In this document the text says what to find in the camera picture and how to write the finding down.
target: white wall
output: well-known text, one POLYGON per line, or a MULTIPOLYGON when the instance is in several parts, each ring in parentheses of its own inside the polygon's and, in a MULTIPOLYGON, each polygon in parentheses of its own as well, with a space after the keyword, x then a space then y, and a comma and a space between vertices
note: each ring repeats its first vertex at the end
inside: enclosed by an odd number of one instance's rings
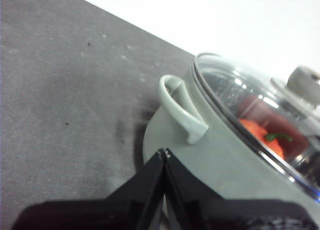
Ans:
POLYGON ((320 72, 320 0, 86 0, 192 54, 213 52, 287 79, 320 72))

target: cooking pot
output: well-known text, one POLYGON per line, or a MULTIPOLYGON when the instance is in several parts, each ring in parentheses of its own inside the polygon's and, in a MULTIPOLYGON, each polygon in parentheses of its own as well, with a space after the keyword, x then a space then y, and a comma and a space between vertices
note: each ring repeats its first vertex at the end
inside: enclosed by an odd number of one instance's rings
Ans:
POLYGON ((169 148, 224 198, 295 202, 320 224, 318 73, 299 66, 284 83, 202 53, 183 78, 163 76, 157 91, 144 161, 169 148))

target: glass lid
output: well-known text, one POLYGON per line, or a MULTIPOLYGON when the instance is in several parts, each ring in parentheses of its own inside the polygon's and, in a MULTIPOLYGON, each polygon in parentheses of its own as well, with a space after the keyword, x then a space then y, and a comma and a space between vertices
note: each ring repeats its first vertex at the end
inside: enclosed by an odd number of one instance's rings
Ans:
POLYGON ((320 200, 320 99, 306 94, 320 93, 319 75, 313 71, 304 79, 298 67, 290 76, 291 89, 211 53, 198 55, 193 68, 199 89, 228 126, 260 157, 320 200), (297 79, 306 82, 308 89, 297 87, 303 95, 294 90, 297 79))

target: gray countertop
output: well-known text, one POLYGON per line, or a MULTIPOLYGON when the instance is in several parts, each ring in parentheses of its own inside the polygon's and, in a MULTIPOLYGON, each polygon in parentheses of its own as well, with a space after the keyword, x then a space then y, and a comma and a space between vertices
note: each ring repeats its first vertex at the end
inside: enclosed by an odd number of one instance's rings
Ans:
POLYGON ((83 0, 1 0, 1 229, 133 176, 159 78, 192 60, 83 0))

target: green vegetable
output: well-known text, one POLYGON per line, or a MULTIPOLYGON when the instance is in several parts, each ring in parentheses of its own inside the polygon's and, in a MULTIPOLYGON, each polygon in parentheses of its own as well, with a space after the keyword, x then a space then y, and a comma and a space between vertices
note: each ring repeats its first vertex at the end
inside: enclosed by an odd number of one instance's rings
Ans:
POLYGON ((268 142, 271 142, 277 138, 283 138, 288 140, 289 142, 292 142, 293 138, 289 136, 288 134, 280 133, 280 132, 272 132, 272 133, 267 133, 264 135, 265 140, 268 142))

